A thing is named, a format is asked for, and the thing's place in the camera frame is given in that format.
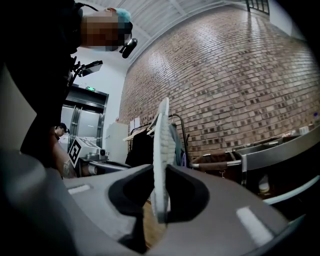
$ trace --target person's arm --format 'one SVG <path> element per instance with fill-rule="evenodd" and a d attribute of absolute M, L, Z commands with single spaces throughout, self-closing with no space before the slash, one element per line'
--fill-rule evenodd
<path fill-rule="evenodd" d="M 55 130 L 50 130 L 49 147 L 52 155 L 52 162 L 54 167 L 59 171 L 60 175 L 64 178 L 76 178 L 76 172 L 71 164 L 68 153 L 61 147 L 58 142 Z"/>

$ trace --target white wall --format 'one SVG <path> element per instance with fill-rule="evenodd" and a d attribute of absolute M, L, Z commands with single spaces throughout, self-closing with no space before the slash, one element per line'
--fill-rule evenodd
<path fill-rule="evenodd" d="M 85 77 L 77 77 L 75 84 L 81 87 L 93 87 L 98 91 L 109 94 L 103 125 L 102 147 L 106 148 L 106 131 L 110 124 L 119 116 L 120 101 L 124 82 L 129 68 L 129 61 L 123 59 L 119 52 L 100 52 L 79 47 L 72 55 L 76 56 L 76 62 L 89 64 L 94 61 L 102 61 L 103 65 L 98 72 Z"/>
<path fill-rule="evenodd" d="M 289 14 L 282 8 L 276 0 L 269 0 L 270 22 L 285 32 L 290 37 L 305 40 L 299 28 L 291 19 Z"/>

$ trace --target stainless steel elevator door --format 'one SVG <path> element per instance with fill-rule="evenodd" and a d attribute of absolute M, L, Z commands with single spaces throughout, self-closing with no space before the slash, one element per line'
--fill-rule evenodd
<path fill-rule="evenodd" d="M 79 118 L 77 136 L 85 137 L 97 144 L 97 131 L 100 113 L 82 110 Z"/>

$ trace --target brick wall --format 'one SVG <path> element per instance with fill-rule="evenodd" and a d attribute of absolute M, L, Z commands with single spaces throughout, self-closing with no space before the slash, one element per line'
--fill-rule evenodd
<path fill-rule="evenodd" d="M 320 109 L 319 81 L 305 43 L 263 17 L 221 7 L 174 27 L 144 51 L 127 73 L 120 121 L 140 116 L 146 124 L 169 97 L 194 158 L 309 124 Z"/>

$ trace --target white ceiling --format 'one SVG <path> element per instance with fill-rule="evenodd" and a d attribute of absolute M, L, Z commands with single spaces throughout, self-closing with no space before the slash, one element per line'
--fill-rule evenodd
<path fill-rule="evenodd" d="M 195 14 L 225 5 L 221 0 L 76 0 L 76 2 L 91 5 L 98 10 L 113 7 L 123 8 L 131 13 L 132 36 L 138 39 L 138 45 L 126 59 L 128 66 L 156 38 L 174 25 Z M 84 15 L 92 11 L 89 7 L 83 8 Z M 117 56 L 110 54 L 113 61 L 122 59 L 121 55 L 117 54 Z"/>

